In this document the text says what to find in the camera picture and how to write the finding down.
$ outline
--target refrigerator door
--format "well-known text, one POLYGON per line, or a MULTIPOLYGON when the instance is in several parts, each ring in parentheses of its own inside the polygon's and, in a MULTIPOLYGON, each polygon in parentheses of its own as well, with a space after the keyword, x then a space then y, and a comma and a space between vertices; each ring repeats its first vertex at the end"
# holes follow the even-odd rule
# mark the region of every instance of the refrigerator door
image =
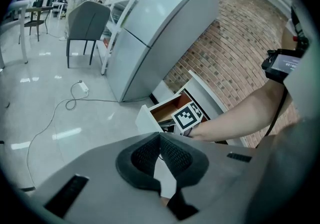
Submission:
POLYGON ((124 28, 151 47, 166 25, 189 0, 139 0, 124 28))
POLYGON ((107 79, 115 98, 121 102, 149 48, 126 30, 122 30, 107 68, 107 79))

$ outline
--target black slot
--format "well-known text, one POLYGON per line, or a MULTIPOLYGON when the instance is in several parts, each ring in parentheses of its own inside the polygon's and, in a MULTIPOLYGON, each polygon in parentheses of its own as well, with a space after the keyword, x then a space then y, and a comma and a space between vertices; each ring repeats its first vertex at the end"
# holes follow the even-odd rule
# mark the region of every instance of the black slot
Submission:
POLYGON ((88 181, 87 177, 73 176, 44 207, 63 218, 88 181))
POLYGON ((232 158, 234 160, 242 161, 242 162, 250 162, 251 156, 243 155, 243 154, 236 154, 230 152, 227 157, 232 158))

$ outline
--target black cable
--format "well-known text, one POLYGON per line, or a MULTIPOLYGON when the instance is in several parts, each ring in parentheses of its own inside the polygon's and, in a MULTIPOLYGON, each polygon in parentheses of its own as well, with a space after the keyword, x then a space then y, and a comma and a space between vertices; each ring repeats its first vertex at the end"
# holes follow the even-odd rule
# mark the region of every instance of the black cable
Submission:
POLYGON ((287 98, 287 97, 286 97, 287 94, 288 94, 288 90, 286 89, 286 87, 284 87, 283 95, 282 95, 281 101, 280 101, 280 103, 279 103, 278 109, 277 109, 277 111, 276 111, 276 113, 275 113, 275 116, 274 116, 274 118, 273 118, 273 120, 272 120, 272 123, 270 124, 270 127, 269 127, 268 131, 267 131, 266 134, 265 134, 265 137, 269 135, 269 133, 271 132, 272 128, 274 127, 275 122, 276 122, 276 120, 278 119, 278 116, 279 116, 280 111, 281 111, 281 109, 282 109, 282 106, 284 105, 285 100, 286 100, 286 98, 287 98))

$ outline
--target brick wall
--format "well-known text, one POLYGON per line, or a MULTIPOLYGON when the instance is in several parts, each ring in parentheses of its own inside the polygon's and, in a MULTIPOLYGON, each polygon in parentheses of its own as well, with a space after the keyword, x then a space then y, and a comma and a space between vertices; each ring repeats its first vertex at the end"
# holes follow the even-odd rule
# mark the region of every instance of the brick wall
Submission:
MULTIPOLYGON (((164 78, 173 92, 198 74, 230 109, 266 81, 261 63, 267 50, 281 46, 286 17, 266 0, 219 0, 219 17, 164 78)), ((272 134, 296 122, 293 104, 278 119, 272 134)), ((255 147, 264 130, 246 137, 255 147)))

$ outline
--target forearm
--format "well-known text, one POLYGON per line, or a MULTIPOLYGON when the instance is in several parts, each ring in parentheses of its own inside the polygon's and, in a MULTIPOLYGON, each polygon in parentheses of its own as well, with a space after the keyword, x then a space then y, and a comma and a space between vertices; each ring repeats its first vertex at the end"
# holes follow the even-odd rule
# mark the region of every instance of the forearm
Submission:
MULTIPOLYGON (((268 81, 234 108, 214 120, 201 123, 190 136, 204 141, 219 141, 255 133, 272 122, 283 90, 283 85, 268 81)), ((286 100, 282 112, 289 103, 290 98, 286 100)))

